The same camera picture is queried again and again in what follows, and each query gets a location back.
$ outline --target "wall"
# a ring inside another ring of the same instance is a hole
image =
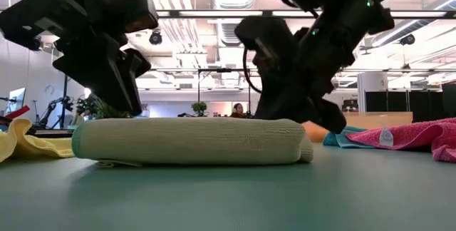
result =
[[[360,112],[366,111],[366,92],[384,91],[388,89],[386,72],[360,73],[358,79],[358,106]]]
[[[181,113],[188,113],[194,115],[192,110],[193,101],[155,101],[148,102],[147,109],[149,110],[149,116],[153,118],[159,117],[177,117]],[[235,101],[235,102],[206,102],[207,104],[207,116],[213,117],[214,112],[221,116],[230,116],[234,104],[241,103],[244,107],[244,112],[247,111],[247,102]]]
[[[325,95],[324,98],[341,107],[343,100],[356,99],[358,97],[356,92],[356,90],[339,90],[330,95]],[[165,115],[177,116],[180,113],[193,114],[190,106],[198,101],[198,93],[197,91],[140,91],[140,98],[142,103],[147,103],[152,107],[155,104],[157,111],[162,111]],[[259,98],[260,94],[251,92],[252,113],[257,109]],[[224,115],[231,112],[234,103],[242,103],[244,111],[247,111],[249,93],[248,91],[202,91],[200,100],[207,103],[207,111],[210,116],[215,111]]]
[[[252,91],[250,94],[250,101],[252,103],[252,113],[257,110],[257,104],[259,101],[260,94]],[[150,102],[190,102],[191,104],[198,101],[197,91],[140,91],[140,99],[142,103]],[[249,101],[248,91],[202,91],[200,94],[200,100],[206,103],[209,102],[225,102],[229,104],[231,110],[231,104],[243,103],[244,111],[247,111],[247,102]],[[208,105],[208,111],[210,114],[217,111],[219,113],[226,112],[227,106],[220,104]]]
[[[0,96],[8,97],[9,91],[26,88],[24,105],[31,110],[22,117],[34,122],[36,112],[42,115],[50,101],[62,97],[64,75],[52,66],[55,59],[49,53],[35,53],[0,38]],[[81,85],[75,81],[68,82],[70,97],[78,98],[83,93]],[[0,109],[5,108],[6,102],[0,101]],[[58,104],[48,125],[53,125],[60,114],[61,104]]]

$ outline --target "ceiling pipe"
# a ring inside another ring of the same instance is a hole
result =
[[[174,6],[174,9],[183,10],[180,0],[171,0],[171,3]],[[190,40],[190,44],[192,45],[190,52],[198,52],[198,47],[195,43],[195,40],[193,39],[192,33],[190,32],[188,21],[178,19],[177,22],[181,23],[182,27],[184,28],[184,31],[181,29],[181,32],[184,34],[184,39],[188,38]]]
[[[449,61],[447,63],[441,63],[439,65],[436,65],[434,68],[442,68],[442,67],[446,67],[446,66],[449,66],[449,65],[453,65],[455,64],[456,61]],[[412,77],[412,76],[416,76],[416,75],[420,75],[420,74],[424,74],[426,72],[417,72],[417,73],[405,73],[404,75],[402,75],[401,77],[397,77],[397,78],[393,78],[391,79],[390,81],[395,81],[399,78],[407,78],[407,77]]]
[[[446,56],[448,53],[453,53],[456,50],[456,45],[451,45],[445,48],[442,48],[436,52],[429,53],[426,56],[423,56],[422,58],[416,59],[414,61],[407,61],[406,64],[418,64],[418,63],[423,63],[426,61],[431,61],[435,60],[437,58],[441,58],[442,56]]]
[[[182,0],[183,3],[184,3],[184,8],[186,10],[192,10],[193,9],[193,6],[192,6],[192,1],[191,0]],[[202,47],[202,44],[200,43],[200,35],[198,34],[198,29],[197,29],[197,23],[194,19],[187,19],[190,23],[190,29],[191,29],[191,32],[192,32],[192,35],[193,35],[193,38],[198,46],[198,51],[202,52],[204,51],[203,50],[203,47]]]
[[[158,9],[162,9],[162,4],[160,3],[160,0],[153,0],[155,1],[155,8],[158,10]],[[166,36],[169,38],[169,40],[171,41],[171,43],[177,47],[177,49],[179,51],[184,51],[184,46],[181,45],[180,43],[177,42],[177,37],[176,37],[176,34],[174,34],[170,28],[170,23],[168,22],[168,20],[163,20],[163,19],[160,19],[159,20],[159,24],[160,24],[160,28],[165,32]]]
[[[439,58],[442,58],[442,57],[444,58],[446,56],[449,56],[449,55],[453,54],[455,51],[456,51],[456,45],[451,46],[449,48],[442,49],[441,51],[435,52],[432,55],[424,58],[424,60],[420,59],[419,61],[416,61],[415,63],[422,63],[424,61],[432,61],[432,60],[439,59]],[[449,66],[450,64],[453,64],[453,63],[454,63],[454,61],[451,61],[451,62],[448,62],[448,63],[441,63],[441,64],[437,64],[433,68],[442,68],[442,67],[445,67],[445,66]],[[425,73],[425,72],[407,73],[406,76],[411,77],[411,76],[420,75],[420,74],[423,74],[423,73]]]
[[[176,80],[175,80],[174,76],[172,76],[172,75],[167,75],[166,73],[159,72],[159,71],[149,71],[148,73],[150,75],[158,78],[161,83],[176,84]]]
[[[162,4],[163,8],[172,9],[172,7],[171,7],[171,5],[170,5],[168,0],[160,0],[160,3]],[[170,26],[171,26],[172,30],[175,32],[177,40],[179,41],[179,43],[181,43],[184,46],[186,51],[190,51],[190,47],[189,47],[189,45],[187,43],[185,43],[184,34],[182,34],[182,31],[178,27],[177,21],[176,20],[168,20],[168,21],[170,23]]]
[[[456,0],[436,0],[427,5],[424,10],[454,11],[456,10]],[[398,41],[399,39],[431,24],[434,21],[435,19],[401,21],[394,29],[375,36],[371,41],[372,46],[385,46],[394,41]]]

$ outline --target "ceiling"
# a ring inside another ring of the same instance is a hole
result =
[[[5,9],[18,0],[0,0],[0,8]],[[289,9],[280,0],[153,0],[157,9]],[[385,7],[392,10],[410,11],[455,10],[456,0],[385,0]],[[302,26],[311,26],[311,19],[286,20],[291,31]],[[149,42],[152,31],[128,34],[129,47],[140,50],[150,60],[154,68],[138,79],[141,89],[196,88],[198,84],[196,68],[241,68],[242,45],[233,34],[236,19],[162,19],[160,31],[163,42],[153,46]],[[415,37],[413,45],[402,46],[398,42],[404,36]],[[396,28],[383,34],[367,36],[354,52],[356,62],[351,68],[387,69],[401,68],[409,64],[412,69],[456,68],[456,20],[437,20],[423,23],[419,20],[396,20]],[[334,82],[340,87],[356,86],[358,72],[339,73]],[[429,71],[412,73],[389,73],[390,87],[416,87],[438,85],[456,79],[448,73]],[[246,88],[242,73],[201,73],[200,88]],[[252,81],[261,87],[259,78]]]

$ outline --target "yellow cloth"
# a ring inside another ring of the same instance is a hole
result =
[[[36,138],[26,135],[31,121],[15,119],[8,132],[0,132],[0,163],[7,158],[33,159],[43,156],[51,158],[73,157],[71,138]]]

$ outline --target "white tag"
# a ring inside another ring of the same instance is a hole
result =
[[[393,144],[393,134],[388,128],[383,126],[382,132],[380,133],[380,145],[393,146]]]

